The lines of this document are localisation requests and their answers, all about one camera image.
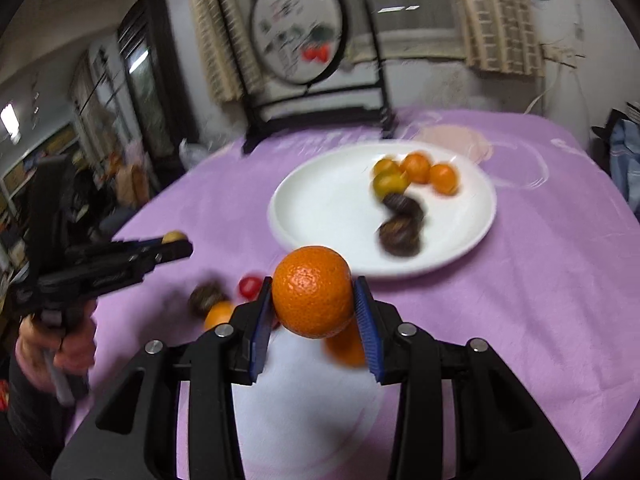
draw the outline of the round framed painting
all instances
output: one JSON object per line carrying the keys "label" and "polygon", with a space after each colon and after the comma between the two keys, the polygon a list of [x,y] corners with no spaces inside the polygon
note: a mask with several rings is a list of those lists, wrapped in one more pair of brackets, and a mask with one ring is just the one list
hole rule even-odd
{"label": "round framed painting", "polygon": [[256,56],[277,79],[308,86],[336,71],[346,47],[344,0],[253,0]]}

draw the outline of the cherry tomato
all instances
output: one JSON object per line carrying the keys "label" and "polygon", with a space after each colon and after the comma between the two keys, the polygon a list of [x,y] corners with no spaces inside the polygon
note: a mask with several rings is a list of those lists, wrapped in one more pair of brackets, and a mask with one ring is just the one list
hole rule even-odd
{"label": "cherry tomato", "polygon": [[329,45],[324,44],[316,48],[316,57],[323,63],[329,61]]}
{"label": "cherry tomato", "polygon": [[313,48],[312,46],[307,47],[302,51],[302,57],[306,61],[313,61],[316,57],[318,57],[318,50]]}
{"label": "cherry tomato", "polygon": [[240,293],[240,296],[245,298],[247,301],[255,300],[258,297],[258,294],[260,294],[262,281],[263,278],[259,278],[258,276],[251,274],[245,276],[238,283],[238,292]]}

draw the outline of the table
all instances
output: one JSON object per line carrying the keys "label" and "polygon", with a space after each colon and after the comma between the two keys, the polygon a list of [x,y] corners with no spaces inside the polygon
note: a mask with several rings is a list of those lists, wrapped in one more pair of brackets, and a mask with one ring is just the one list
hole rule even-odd
{"label": "table", "polygon": [[[372,282],[374,296],[437,339],[487,339],[585,476],[640,396],[637,221],[572,136],[542,118],[415,109],[399,117],[404,138],[432,124],[483,134],[494,147],[482,166],[497,184],[498,215],[460,261],[419,278]],[[186,307],[199,283],[219,276],[232,289],[248,272],[273,272],[285,252],[271,236],[267,205],[291,170],[377,135],[370,128],[299,132],[267,140],[246,158],[235,143],[149,203],[118,237],[180,229],[194,253],[100,299],[94,396],[146,341],[176,345],[200,335]],[[247,478],[386,478],[398,389],[377,386],[366,371],[335,367],[319,342],[280,329],[265,373],[251,389],[235,387],[234,402]],[[74,428],[91,403],[79,406]],[[186,478],[185,395],[180,404],[178,469]]]}

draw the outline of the hand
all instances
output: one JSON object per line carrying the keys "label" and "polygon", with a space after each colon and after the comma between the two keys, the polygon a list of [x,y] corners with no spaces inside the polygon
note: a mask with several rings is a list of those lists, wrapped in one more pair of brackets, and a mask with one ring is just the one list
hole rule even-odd
{"label": "hand", "polygon": [[95,323],[91,316],[95,307],[95,300],[87,302],[82,323],[64,337],[35,321],[33,316],[23,320],[15,356],[22,373],[37,389],[46,393],[55,391],[44,362],[44,349],[56,352],[53,364],[67,374],[83,376],[94,366]]}

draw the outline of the plastic bag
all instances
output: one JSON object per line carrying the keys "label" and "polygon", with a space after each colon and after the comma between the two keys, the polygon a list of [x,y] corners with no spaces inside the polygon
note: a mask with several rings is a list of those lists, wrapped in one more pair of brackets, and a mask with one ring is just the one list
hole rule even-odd
{"label": "plastic bag", "polygon": [[178,150],[180,161],[184,169],[189,171],[195,168],[209,156],[209,150],[199,144],[187,144],[187,139],[183,139]]}

